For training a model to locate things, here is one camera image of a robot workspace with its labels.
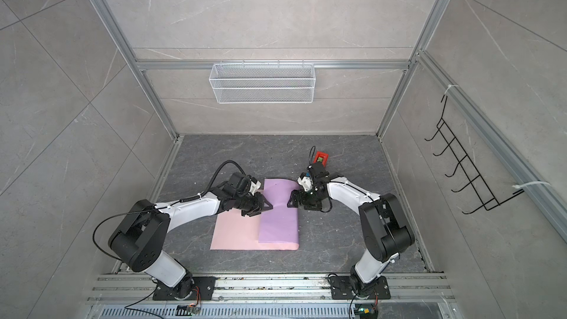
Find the black metal hook rack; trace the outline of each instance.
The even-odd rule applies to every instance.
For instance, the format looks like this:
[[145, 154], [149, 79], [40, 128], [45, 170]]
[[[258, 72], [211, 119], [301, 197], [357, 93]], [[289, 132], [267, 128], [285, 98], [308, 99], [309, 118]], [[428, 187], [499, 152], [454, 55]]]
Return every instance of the black metal hook rack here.
[[[478, 206], [476, 209], [473, 209], [470, 212], [464, 212], [463, 214], [469, 215], [472, 214], [476, 211], [478, 211], [481, 208], [484, 208], [487, 211], [490, 211], [491, 209], [494, 209], [498, 206], [500, 206], [501, 204], [504, 204], [505, 202], [513, 199], [514, 197], [522, 194], [524, 192], [524, 190], [520, 189], [517, 191], [514, 191], [514, 193], [512, 194], [512, 196], [508, 197], [506, 200], [504, 201], [499, 201], [496, 196], [494, 196], [494, 193], [492, 192], [491, 188], [488, 186], [488, 184], [486, 183], [484, 177], [482, 176], [482, 174], [480, 173], [480, 171], [478, 171], [478, 168], [476, 167], [475, 163], [473, 162], [473, 160], [471, 159], [471, 157], [468, 155], [467, 151], [463, 148], [463, 145], [461, 144], [461, 142], [459, 141], [459, 139], [457, 138], [457, 136], [455, 136], [455, 134], [453, 133], [453, 131], [451, 130], [451, 128], [449, 127], [449, 125], [447, 124], [447, 122], [444, 120], [443, 116], [445, 114], [445, 107], [447, 106], [447, 96], [443, 95], [443, 98], [441, 98], [441, 103], [443, 103], [443, 112], [441, 113], [441, 118], [439, 119], [439, 122], [437, 122], [436, 125], [436, 129], [437, 131], [435, 132], [435, 134], [433, 135], [433, 137], [427, 139], [425, 138], [426, 141], [432, 141], [437, 134], [440, 134], [443, 137], [443, 140], [445, 141], [445, 143], [447, 143], [447, 146], [443, 149], [443, 151], [439, 154], [435, 154], [433, 153], [433, 155], [435, 155], [436, 157], [442, 155], [443, 153], [445, 153], [445, 151], [447, 151], [448, 149], [451, 151], [451, 153], [453, 154], [453, 156], [455, 157], [455, 159], [457, 160], [457, 165], [455, 166], [455, 170], [453, 170], [453, 173], [451, 173], [451, 175], [447, 175], [445, 174], [446, 177], [453, 177], [455, 175], [455, 173], [457, 172], [457, 169], [459, 167], [461, 167], [461, 169], [463, 169], [463, 173], [465, 174], [465, 176], [467, 177], [468, 182], [460, 189], [458, 190], [451, 190], [454, 193], [458, 193], [464, 190], [464, 188], [466, 188], [468, 185], [471, 185], [473, 190], [475, 191], [475, 194], [477, 195], [478, 199], [480, 200], [481, 205]], [[443, 131], [441, 131], [441, 128], [443, 126], [446, 126], [448, 131], [451, 133], [450, 136], [446, 136], [445, 134], [443, 134]], [[459, 158], [457, 157], [457, 154], [455, 153], [453, 147], [451, 146], [451, 144], [454, 144], [454, 142], [457, 142], [457, 144], [461, 147], [461, 149], [464, 152], [464, 157]], [[471, 163], [471, 165], [474, 167], [475, 172], [476, 172], [476, 176], [471, 178], [469, 176], [469, 173], [467, 173], [467, 171], [465, 170], [464, 166], [463, 166], [463, 162], [465, 160], [467, 160]], [[484, 183], [484, 185], [486, 186], [486, 189], [488, 189], [488, 191], [490, 192], [490, 199], [486, 202], [483, 201], [483, 198], [480, 196], [480, 194], [478, 193], [478, 189], [477, 186], [475, 186], [474, 181], [476, 181], [477, 179], [480, 179], [480, 181], [482, 181], [482, 183]], [[488, 204], [492, 201], [495, 201], [496, 204], [493, 206], [489, 206]]]

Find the wire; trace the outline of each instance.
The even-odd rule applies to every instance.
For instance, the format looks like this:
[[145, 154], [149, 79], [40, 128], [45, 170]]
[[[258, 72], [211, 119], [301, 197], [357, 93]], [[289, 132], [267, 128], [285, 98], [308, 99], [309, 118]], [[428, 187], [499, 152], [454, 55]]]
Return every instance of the wire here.
[[201, 311], [201, 308], [203, 307], [203, 302], [201, 301], [201, 291], [199, 290], [199, 286], [195, 286], [197, 288], [197, 304], [195, 306], [198, 306], [199, 303], [201, 303], [201, 306], [199, 307], [199, 311]]
[[311, 147], [311, 149], [309, 149], [309, 163], [307, 163], [308, 165], [311, 165], [311, 163], [313, 162], [313, 158], [315, 157], [315, 151], [317, 148], [315, 148], [315, 145], [313, 147]]
[[[213, 182], [214, 182], [215, 179], [216, 179], [216, 176], [217, 176], [218, 173], [221, 171], [221, 169], [223, 168], [223, 166], [225, 166], [226, 164], [234, 164], [234, 165], [238, 168], [238, 170], [239, 170], [241, 173], [246, 174], [245, 171], [238, 165], [237, 162], [235, 162], [235, 161], [233, 161], [233, 160], [227, 160], [227, 161], [223, 162], [223, 163], [216, 169], [215, 173], [213, 174], [213, 177], [211, 177], [211, 180], [209, 181], [209, 184], [207, 185], [206, 190], [205, 190], [203, 193], [197, 194], [197, 195], [195, 195], [195, 196], [191, 196], [191, 197], [188, 197], [188, 198], [182, 198], [182, 199], [180, 199], [180, 200], [178, 200], [178, 201], [176, 201], [176, 202], [173, 202], [172, 204], [169, 204], [169, 205], [164, 206], [164, 207], [160, 207], [160, 208], [158, 208], [158, 209], [166, 209], [167, 207], [171, 207], [171, 206], [173, 206], [174, 204], [178, 204], [178, 203], [180, 203], [180, 202], [189, 202], [189, 201], [195, 201], [196, 199], [199, 199], [199, 198], [201, 197], [201, 195], [205, 195], [207, 192], [209, 192], [211, 186], [213, 185]], [[131, 214], [139, 214], [139, 213], [151, 212], [151, 211], [155, 211], [155, 210], [157, 210], [157, 209], [146, 209], [146, 210], [144, 210], [144, 211], [126, 212], [126, 213], [120, 213], [120, 214], [117, 214], [117, 215], [110, 216], [110, 217], [106, 218], [105, 220], [103, 220], [102, 222], [100, 222], [100, 223], [95, 227], [95, 230], [92, 231], [92, 242], [95, 244], [95, 246], [96, 246], [97, 249], [99, 249], [101, 252], [103, 252], [103, 254], [105, 254], [105, 255], [107, 255], [107, 256], [110, 256], [111, 258], [116, 259], [116, 260], [118, 260], [118, 261], [123, 261], [122, 259], [120, 259], [120, 258], [118, 258], [118, 257], [116, 257], [116, 256], [114, 256], [114, 255], [111, 255], [111, 254], [109, 254], [108, 252], [104, 251], [103, 248], [101, 248], [101, 247], [96, 243], [96, 240], [95, 240], [96, 231], [99, 229], [99, 227], [100, 227], [104, 222], [106, 222], [107, 220], [110, 220], [110, 219], [112, 219], [112, 218], [120, 217], [120, 216], [126, 216], [126, 215], [131, 215]]]
[[329, 209], [326, 211], [321, 210], [322, 213], [329, 213], [331, 209], [333, 209], [333, 202], [331, 202], [330, 198], [329, 200]]
[[223, 166], [225, 166], [226, 164], [229, 164], [229, 163], [234, 164], [234, 165], [238, 168], [238, 171], [240, 171], [241, 173], [243, 173], [244, 175], [246, 175], [245, 171], [242, 170], [242, 168], [238, 165], [238, 163], [237, 163], [236, 161], [233, 161], [233, 160], [223, 161], [223, 163], [222, 163], [218, 168], [216, 168], [216, 171], [215, 171], [215, 173], [213, 174], [213, 177], [211, 177], [211, 180], [209, 181], [209, 184], [207, 185], [207, 188], [205, 189], [205, 192], [203, 193], [203, 195], [206, 194], [207, 192], [209, 192], [209, 190], [210, 190], [211, 187], [213, 186], [213, 182], [215, 181], [216, 176], [218, 175], [218, 173], [221, 171], [221, 169], [223, 168]]
[[329, 286], [330, 286], [331, 289], [336, 288], [335, 286], [333, 286], [333, 285], [330, 283], [330, 278], [333, 277], [333, 276], [338, 276], [338, 275], [337, 275], [336, 273], [329, 273], [329, 274], [327, 275], [327, 282], [329, 282]]
[[154, 294], [155, 290], [156, 290], [156, 289], [154, 288], [154, 290], [153, 290], [150, 294], [148, 294], [147, 296], [145, 296], [145, 297], [142, 298], [141, 300], [139, 300], [139, 301], [137, 301], [137, 302], [135, 302], [135, 303], [128, 304], [128, 305], [124, 306], [124, 309], [135, 310], [136, 312], [148, 313], [148, 314], [151, 314], [151, 315], [155, 315], [155, 316], [157, 316], [158, 318], [165, 319], [165, 318], [162, 317], [161, 315], [156, 314], [156, 313], [149, 312], [148, 310], [129, 308], [129, 307], [131, 307], [132, 305], [136, 305], [136, 304], [140, 303], [141, 301], [146, 300], [149, 296], [151, 296], [152, 294]]
[[101, 252], [103, 252], [104, 254], [110, 256], [110, 257], [113, 258], [113, 259], [117, 259], [118, 261], [122, 261], [122, 259], [117, 258], [117, 257], [114, 256], [114, 255], [110, 255], [108, 252], [104, 251], [104, 250], [96, 243], [96, 240], [95, 240], [96, 231], [99, 229], [99, 227], [100, 227], [104, 222], [106, 222], [107, 220], [113, 219], [113, 218], [115, 218], [115, 217], [126, 216], [126, 215], [137, 214], [137, 213], [151, 212], [151, 211], [153, 211], [153, 210], [155, 210], [155, 209], [146, 209], [146, 210], [144, 210], [144, 211], [120, 213], [120, 214], [117, 214], [117, 215], [110, 216], [110, 217], [106, 218], [105, 220], [103, 220], [102, 222], [100, 222], [99, 225], [97, 225], [97, 226], [95, 227], [95, 230], [92, 231], [92, 242], [95, 244], [95, 246], [97, 247], [97, 249], [99, 249], [99, 250], [100, 250]]
[[351, 317], [351, 307], [352, 307], [353, 301], [354, 301], [354, 299], [355, 299], [356, 297], [358, 297], [358, 293], [355, 293], [355, 294], [354, 294], [354, 297], [351, 299], [351, 303], [349, 304], [349, 319], [352, 318], [352, 317]]

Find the white zip tie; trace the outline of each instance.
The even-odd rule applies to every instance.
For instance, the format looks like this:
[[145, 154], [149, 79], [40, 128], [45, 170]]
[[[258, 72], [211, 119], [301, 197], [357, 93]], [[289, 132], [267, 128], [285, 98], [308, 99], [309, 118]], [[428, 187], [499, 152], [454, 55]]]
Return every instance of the white zip tie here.
[[522, 183], [521, 185], [512, 185], [512, 187], [519, 189], [519, 188], [523, 188], [524, 186], [537, 185], [537, 184], [551, 186], [551, 184], [549, 182], [546, 182], [546, 181], [530, 181], [530, 182]]
[[447, 89], [446, 89], [445, 92], [443, 93], [443, 95], [447, 95], [447, 92], [448, 92], [449, 89], [451, 89], [452, 87], [458, 87], [458, 85], [451, 85], [451, 84], [449, 84], [449, 85], [447, 86]]

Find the white wire mesh basket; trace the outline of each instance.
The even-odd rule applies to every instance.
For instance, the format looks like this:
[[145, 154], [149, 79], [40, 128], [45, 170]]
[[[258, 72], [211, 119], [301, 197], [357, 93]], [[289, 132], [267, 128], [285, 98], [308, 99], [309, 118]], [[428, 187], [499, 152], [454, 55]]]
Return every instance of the white wire mesh basket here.
[[313, 102], [309, 63], [218, 63], [209, 81], [219, 103]]

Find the small red object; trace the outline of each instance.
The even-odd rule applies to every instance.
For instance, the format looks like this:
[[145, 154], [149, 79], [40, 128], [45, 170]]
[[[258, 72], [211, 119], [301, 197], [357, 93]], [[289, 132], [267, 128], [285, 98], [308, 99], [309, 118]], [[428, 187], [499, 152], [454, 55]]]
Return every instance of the small red object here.
[[320, 161], [320, 162], [322, 162], [322, 166], [326, 167], [327, 166], [327, 159], [329, 159], [329, 154], [323, 153], [323, 152], [317, 152], [315, 154], [315, 159], [313, 160], [313, 162]]

